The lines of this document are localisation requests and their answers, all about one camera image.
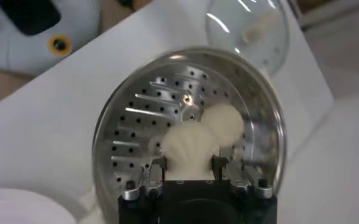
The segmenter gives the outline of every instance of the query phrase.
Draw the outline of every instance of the gray object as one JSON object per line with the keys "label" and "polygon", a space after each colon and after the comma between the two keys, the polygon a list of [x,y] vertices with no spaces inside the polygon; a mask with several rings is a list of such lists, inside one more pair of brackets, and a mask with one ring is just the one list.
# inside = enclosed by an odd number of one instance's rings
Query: gray object
{"label": "gray object", "polygon": [[272,188],[266,179],[259,179],[255,185],[255,195],[258,198],[268,199],[272,197]]}
{"label": "gray object", "polygon": [[[153,159],[161,157],[160,140],[178,122],[199,121],[210,105],[226,102],[242,115],[245,132],[221,153],[235,164],[245,182],[265,177],[278,192],[286,154],[286,133],[279,102],[268,81],[230,52],[196,47],[166,53],[120,84],[98,120],[93,143],[96,190],[107,220],[117,219],[117,198],[132,172],[143,167],[140,186],[148,187]],[[246,187],[247,183],[237,183]]]}

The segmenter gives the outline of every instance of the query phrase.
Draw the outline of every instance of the metal clamp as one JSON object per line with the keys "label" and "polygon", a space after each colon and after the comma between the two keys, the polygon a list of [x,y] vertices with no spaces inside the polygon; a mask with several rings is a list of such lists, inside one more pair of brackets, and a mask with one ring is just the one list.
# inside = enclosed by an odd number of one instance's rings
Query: metal clamp
{"label": "metal clamp", "polygon": [[146,187],[148,197],[157,198],[163,193],[163,167],[165,167],[165,163],[152,162],[151,169],[149,170],[149,182]]}
{"label": "metal clamp", "polygon": [[230,184],[234,191],[242,190],[243,192],[247,192],[247,188],[251,184],[248,180],[243,179],[239,173],[238,167],[235,164],[227,164],[227,173],[231,177]]}
{"label": "metal clamp", "polygon": [[140,197],[140,180],[143,174],[143,168],[135,168],[130,176],[130,180],[126,181],[125,189],[121,192],[121,196],[125,201],[134,201]]}
{"label": "metal clamp", "polygon": [[140,197],[140,188],[136,187],[133,180],[126,182],[126,190],[122,191],[121,195],[125,201],[134,201]]}

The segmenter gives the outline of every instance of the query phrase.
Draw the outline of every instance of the white table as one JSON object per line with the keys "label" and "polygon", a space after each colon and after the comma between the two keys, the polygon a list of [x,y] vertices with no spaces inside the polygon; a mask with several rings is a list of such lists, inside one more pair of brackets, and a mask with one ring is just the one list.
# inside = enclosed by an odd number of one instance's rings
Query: white table
{"label": "white table", "polygon": [[279,223],[359,223],[359,73],[321,68],[335,106],[287,166]]}
{"label": "white table", "polygon": [[[91,145],[109,95],[136,68],[164,51],[207,45],[208,0],[155,0],[0,102],[0,186],[45,194],[77,217],[92,186]],[[291,46],[272,83],[283,105],[289,157],[333,98],[287,9]]]}

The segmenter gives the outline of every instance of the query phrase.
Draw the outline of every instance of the black device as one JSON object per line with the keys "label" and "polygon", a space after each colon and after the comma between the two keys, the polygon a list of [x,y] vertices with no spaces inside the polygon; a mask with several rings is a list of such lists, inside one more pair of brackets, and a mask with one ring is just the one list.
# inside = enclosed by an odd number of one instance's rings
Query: black device
{"label": "black device", "polygon": [[26,35],[41,33],[61,19],[60,12],[51,0],[0,0],[0,8]]}
{"label": "black device", "polygon": [[[277,197],[259,197],[255,188],[222,180],[225,158],[213,158],[215,181],[164,181],[161,194],[140,188],[134,200],[118,199],[119,224],[276,224]],[[259,186],[267,186],[260,179]]]}

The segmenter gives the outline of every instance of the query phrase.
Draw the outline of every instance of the dough ball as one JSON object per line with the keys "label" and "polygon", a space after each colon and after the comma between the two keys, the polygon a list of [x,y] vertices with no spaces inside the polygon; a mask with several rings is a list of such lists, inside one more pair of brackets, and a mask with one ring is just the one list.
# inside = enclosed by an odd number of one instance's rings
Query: dough ball
{"label": "dough ball", "polygon": [[239,111],[226,103],[207,108],[201,122],[218,138],[220,147],[233,145],[244,131],[244,122]]}
{"label": "dough ball", "polygon": [[167,180],[214,180],[210,160],[218,155],[219,144],[204,124],[188,121],[170,128],[161,148]]}

